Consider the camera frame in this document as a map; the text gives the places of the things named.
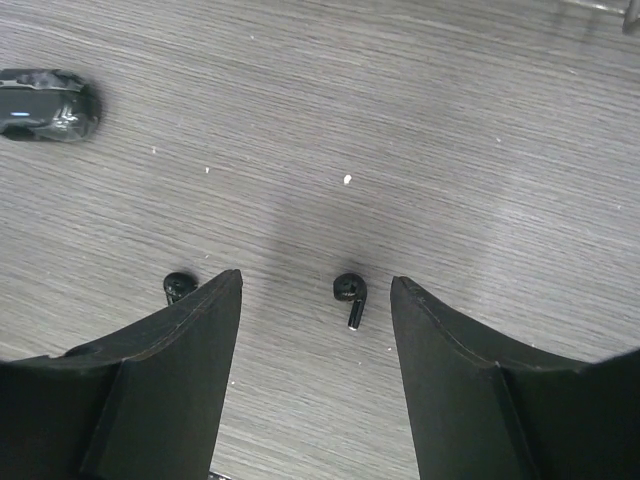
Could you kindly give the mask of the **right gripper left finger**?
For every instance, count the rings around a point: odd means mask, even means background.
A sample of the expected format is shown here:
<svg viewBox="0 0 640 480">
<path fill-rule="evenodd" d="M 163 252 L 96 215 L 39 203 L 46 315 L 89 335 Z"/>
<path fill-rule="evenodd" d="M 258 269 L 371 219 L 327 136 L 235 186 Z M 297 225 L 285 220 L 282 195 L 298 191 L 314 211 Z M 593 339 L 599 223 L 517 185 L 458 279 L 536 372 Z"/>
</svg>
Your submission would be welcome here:
<svg viewBox="0 0 640 480">
<path fill-rule="evenodd" d="M 3 362 L 2 477 L 209 478 L 242 287 L 226 270 L 61 356 Z"/>
</svg>

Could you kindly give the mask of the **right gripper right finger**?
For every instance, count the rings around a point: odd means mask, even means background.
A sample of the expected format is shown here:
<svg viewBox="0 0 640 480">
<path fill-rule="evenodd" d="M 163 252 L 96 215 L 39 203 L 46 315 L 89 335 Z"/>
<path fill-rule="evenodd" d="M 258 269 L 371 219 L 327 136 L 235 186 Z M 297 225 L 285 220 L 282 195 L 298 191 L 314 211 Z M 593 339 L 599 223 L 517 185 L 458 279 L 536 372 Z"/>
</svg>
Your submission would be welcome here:
<svg viewBox="0 0 640 480">
<path fill-rule="evenodd" d="M 423 479 L 635 479 L 639 354 L 589 363 L 502 334 L 407 277 L 392 323 Z"/>
</svg>

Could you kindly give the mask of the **black stem earbud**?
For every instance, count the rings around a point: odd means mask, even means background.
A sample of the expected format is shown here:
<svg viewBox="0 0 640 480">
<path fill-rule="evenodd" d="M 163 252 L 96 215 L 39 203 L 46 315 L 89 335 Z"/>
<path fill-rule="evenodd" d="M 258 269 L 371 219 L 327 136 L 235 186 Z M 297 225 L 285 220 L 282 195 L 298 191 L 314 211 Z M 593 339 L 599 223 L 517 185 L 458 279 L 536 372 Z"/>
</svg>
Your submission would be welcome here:
<svg viewBox="0 0 640 480">
<path fill-rule="evenodd" d="M 172 272 L 163 280 L 167 303 L 172 305 L 198 288 L 198 280 L 188 272 Z"/>
<path fill-rule="evenodd" d="M 353 331 L 359 329 L 367 294 L 365 280 L 356 273 L 341 274 L 333 282 L 334 298 L 337 301 L 352 303 L 347 325 Z"/>
</svg>

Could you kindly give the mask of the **black oblong charging case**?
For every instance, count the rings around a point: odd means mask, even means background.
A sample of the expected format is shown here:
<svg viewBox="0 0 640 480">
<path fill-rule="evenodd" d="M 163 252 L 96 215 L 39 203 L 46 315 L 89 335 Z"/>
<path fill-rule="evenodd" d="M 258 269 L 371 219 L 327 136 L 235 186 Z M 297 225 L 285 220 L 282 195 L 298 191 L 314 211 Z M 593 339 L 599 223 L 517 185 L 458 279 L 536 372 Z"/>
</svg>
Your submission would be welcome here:
<svg viewBox="0 0 640 480">
<path fill-rule="evenodd" d="M 74 72 L 46 68 L 1 71 L 1 136 L 8 140 L 84 141 L 101 117 L 98 91 Z"/>
</svg>

